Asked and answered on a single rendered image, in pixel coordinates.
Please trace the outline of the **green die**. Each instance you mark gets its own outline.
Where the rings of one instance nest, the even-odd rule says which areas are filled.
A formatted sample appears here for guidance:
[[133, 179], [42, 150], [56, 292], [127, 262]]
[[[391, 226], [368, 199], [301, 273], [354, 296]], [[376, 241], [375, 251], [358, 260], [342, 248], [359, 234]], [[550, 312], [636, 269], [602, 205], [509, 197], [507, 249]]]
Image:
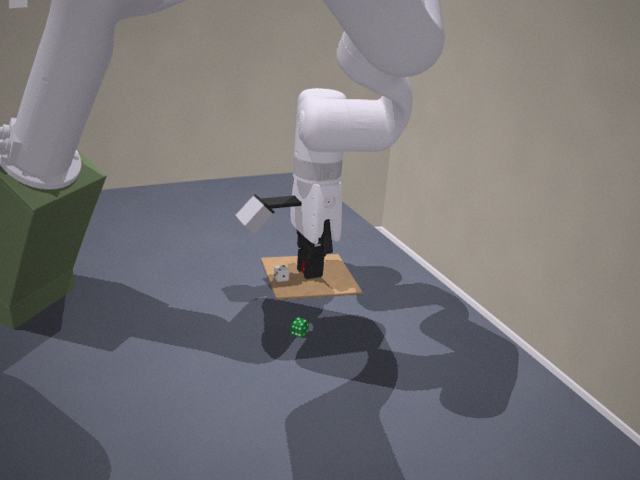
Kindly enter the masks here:
[[309, 330], [309, 321], [296, 317], [290, 323], [290, 334], [296, 337], [303, 338]]

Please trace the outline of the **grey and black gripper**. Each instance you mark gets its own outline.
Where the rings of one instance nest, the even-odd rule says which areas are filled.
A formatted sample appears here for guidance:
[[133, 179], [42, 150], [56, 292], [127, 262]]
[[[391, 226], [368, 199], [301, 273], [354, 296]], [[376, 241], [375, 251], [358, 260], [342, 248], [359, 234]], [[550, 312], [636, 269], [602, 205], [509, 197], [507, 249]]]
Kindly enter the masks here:
[[[315, 181], [293, 173], [292, 195], [302, 206], [290, 208], [290, 220], [298, 234], [297, 270], [306, 279], [321, 277], [327, 253], [333, 252], [332, 240], [339, 241], [342, 223], [341, 176], [335, 180]], [[335, 236], [335, 237], [334, 237]], [[314, 247], [315, 244], [321, 246]]]

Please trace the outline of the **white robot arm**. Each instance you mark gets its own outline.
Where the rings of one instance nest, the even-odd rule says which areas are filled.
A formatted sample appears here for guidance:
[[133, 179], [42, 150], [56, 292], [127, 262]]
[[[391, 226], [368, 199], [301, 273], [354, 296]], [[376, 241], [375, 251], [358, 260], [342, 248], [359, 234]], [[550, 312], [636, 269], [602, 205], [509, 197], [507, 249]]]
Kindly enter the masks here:
[[[115, 26], [183, 1], [52, 0], [18, 116], [0, 127], [5, 172], [38, 189], [74, 182], [81, 169], [77, 147], [113, 54]], [[408, 77], [431, 68], [445, 41], [440, 0], [323, 1], [344, 30], [339, 66], [382, 97], [351, 100], [329, 89], [301, 92], [293, 173], [315, 181], [341, 176], [343, 152], [380, 152], [397, 141], [412, 112]], [[292, 206], [302, 206], [295, 195], [260, 199], [254, 194], [236, 217], [255, 234], [273, 208]]]

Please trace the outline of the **white die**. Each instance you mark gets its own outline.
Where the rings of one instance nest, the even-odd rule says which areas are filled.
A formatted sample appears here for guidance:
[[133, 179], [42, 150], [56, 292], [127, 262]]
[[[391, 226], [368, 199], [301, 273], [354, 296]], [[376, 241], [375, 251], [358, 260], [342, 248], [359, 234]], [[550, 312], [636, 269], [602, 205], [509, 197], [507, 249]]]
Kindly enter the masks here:
[[274, 278], [277, 282], [289, 280], [289, 269], [285, 265], [274, 267]]

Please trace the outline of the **tan mat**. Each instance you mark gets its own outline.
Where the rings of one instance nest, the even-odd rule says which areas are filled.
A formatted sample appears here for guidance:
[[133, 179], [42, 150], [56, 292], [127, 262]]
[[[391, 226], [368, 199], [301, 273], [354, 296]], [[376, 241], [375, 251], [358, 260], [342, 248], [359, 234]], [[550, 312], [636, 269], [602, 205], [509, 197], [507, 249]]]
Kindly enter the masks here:
[[[261, 258], [266, 275], [277, 300], [304, 299], [363, 294], [338, 254], [327, 254], [321, 277], [306, 279], [297, 270], [298, 256]], [[289, 280], [274, 278], [274, 266], [285, 265]]]

